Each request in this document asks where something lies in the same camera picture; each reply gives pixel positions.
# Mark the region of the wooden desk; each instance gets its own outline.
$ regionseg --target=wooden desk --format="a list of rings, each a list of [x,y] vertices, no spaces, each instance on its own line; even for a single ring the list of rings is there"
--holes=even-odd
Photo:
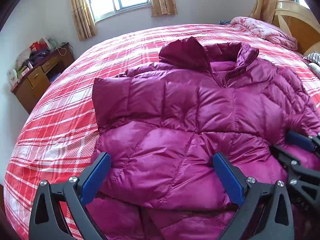
[[[74,62],[69,44],[61,48],[30,70],[12,91],[29,114],[50,86],[50,80]]]

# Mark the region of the red plaid bedspread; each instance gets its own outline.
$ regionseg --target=red plaid bedspread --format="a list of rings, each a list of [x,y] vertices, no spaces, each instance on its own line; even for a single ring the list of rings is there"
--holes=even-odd
[[[232,25],[168,26],[104,41],[81,55],[50,86],[18,137],[5,175],[4,199],[8,220],[23,239],[28,239],[39,182],[66,181],[90,162],[99,136],[91,100],[94,79],[113,77],[132,66],[158,61],[164,44],[189,36],[203,45],[241,41],[259,48],[259,57],[295,70],[316,106],[320,105],[320,81],[299,56]],[[63,209],[72,233],[81,239],[66,206]]]

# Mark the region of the wooden headboard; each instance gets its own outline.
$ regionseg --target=wooden headboard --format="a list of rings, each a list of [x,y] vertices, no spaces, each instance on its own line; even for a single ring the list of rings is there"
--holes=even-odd
[[[297,39],[301,54],[320,53],[320,24],[308,8],[293,1],[277,0],[272,24]]]

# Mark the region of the white wall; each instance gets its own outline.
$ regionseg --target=white wall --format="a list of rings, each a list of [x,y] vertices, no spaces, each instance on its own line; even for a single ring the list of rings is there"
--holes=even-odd
[[[164,25],[187,23],[217,24],[235,16],[247,16],[255,0],[176,0],[178,15],[151,17],[151,8],[112,16],[97,23],[98,35],[79,41],[69,0],[21,0],[0,32],[0,183],[17,136],[28,114],[9,91],[6,72],[14,68],[16,57],[42,36],[68,41],[79,57],[91,46],[124,33]]]

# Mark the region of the purple puffer jacket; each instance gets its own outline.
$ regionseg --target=purple puffer jacket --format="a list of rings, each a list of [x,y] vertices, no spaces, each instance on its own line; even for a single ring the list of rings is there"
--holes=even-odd
[[[320,132],[319,114],[297,75],[258,53],[191,37],[164,46],[159,63],[95,80],[92,161],[108,152],[112,169],[87,208],[108,239],[216,239],[235,211],[212,167],[216,152],[264,183],[286,181],[271,144],[320,170],[315,155],[284,141],[287,130]],[[306,223],[294,216],[301,237]]]

